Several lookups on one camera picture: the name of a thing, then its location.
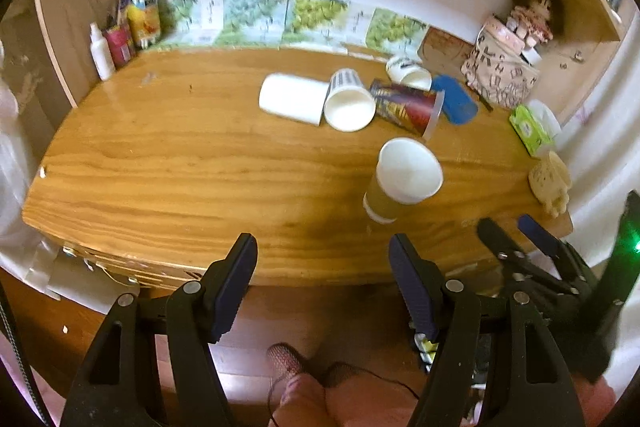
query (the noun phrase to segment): person's leg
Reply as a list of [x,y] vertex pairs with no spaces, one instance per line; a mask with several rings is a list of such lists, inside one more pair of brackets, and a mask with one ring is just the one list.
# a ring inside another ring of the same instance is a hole
[[[287,344],[275,344],[267,356],[278,378],[286,380],[280,406],[273,413],[279,427],[337,427],[326,411],[324,387],[305,372],[302,357]],[[270,427],[276,427],[273,421]]]
[[326,390],[326,407],[342,427],[404,427],[417,400],[396,383],[358,373]]

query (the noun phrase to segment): doll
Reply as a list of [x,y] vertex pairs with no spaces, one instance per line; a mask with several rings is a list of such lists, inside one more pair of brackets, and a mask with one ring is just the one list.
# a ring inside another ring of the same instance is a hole
[[560,35],[564,26],[561,0],[512,0],[507,28],[525,41],[527,48]]

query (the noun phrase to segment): white cup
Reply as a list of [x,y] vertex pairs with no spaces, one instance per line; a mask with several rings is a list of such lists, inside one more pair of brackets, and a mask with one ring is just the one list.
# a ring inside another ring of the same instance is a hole
[[442,167],[427,147],[410,138],[394,138],[380,150],[362,205],[371,219],[388,225],[411,205],[433,196],[443,180]]
[[376,101],[354,70],[338,70],[331,77],[324,102],[324,118],[338,131],[358,131],[373,119]]
[[320,125],[328,89],[327,82],[273,73],[262,83],[258,105],[271,114]]
[[428,91],[431,89],[431,73],[418,60],[396,55],[386,63],[386,74],[392,82]]

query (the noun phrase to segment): dark red printed cup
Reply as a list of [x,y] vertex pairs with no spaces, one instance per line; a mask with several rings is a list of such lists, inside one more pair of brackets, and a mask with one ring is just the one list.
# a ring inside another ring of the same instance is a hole
[[438,123],[444,91],[424,91],[376,78],[369,88],[376,114],[386,121],[427,139]]

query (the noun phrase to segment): white bottle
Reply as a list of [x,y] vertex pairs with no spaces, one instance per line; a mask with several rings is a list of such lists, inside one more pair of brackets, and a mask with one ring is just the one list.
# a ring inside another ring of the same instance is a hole
[[115,73],[116,66],[111,58],[109,44],[95,22],[91,23],[91,56],[94,58],[95,69],[98,70],[101,80],[107,80]]

